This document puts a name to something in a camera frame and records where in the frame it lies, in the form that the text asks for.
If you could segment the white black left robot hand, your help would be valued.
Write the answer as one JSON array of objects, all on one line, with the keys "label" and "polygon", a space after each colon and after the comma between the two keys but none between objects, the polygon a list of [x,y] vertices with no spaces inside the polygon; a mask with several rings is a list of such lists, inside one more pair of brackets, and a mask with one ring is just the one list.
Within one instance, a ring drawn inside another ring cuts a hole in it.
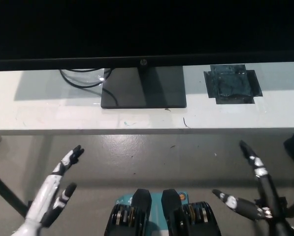
[{"label": "white black left robot hand", "polygon": [[13,232],[12,236],[39,236],[43,228],[48,229],[62,213],[77,184],[72,182],[61,193],[57,194],[65,173],[79,161],[84,149],[78,145],[70,150],[44,180],[33,200],[24,223]]}]

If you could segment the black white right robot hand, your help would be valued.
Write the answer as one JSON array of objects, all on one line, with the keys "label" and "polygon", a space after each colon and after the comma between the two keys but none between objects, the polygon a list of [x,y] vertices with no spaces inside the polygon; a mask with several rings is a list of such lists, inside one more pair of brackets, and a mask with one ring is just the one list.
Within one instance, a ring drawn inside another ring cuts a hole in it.
[{"label": "black white right robot hand", "polygon": [[246,142],[241,140],[239,146],[252,167],[260,198],[253,203],[218,189],[212,193],[233,212],[252,221],[265,220],[270,236],[294,236],[294,227],[287,221],[286,210],[266,166]]}]

